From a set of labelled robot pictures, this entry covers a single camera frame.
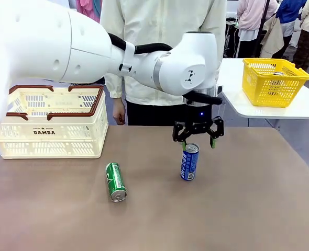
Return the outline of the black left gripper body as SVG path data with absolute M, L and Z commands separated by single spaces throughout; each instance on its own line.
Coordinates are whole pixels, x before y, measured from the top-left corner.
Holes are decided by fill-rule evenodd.
M 187 105 L 187 130 L 191 134 L 208 133 L 212 124 L 212 105 L 199 107 Z

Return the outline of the person's right hand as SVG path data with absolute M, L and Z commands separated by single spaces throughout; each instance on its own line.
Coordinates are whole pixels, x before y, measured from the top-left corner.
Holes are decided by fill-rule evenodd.
M 113 118 L 118 125 L 125 124 L 125 105 L 121 98 L 113 99 Z

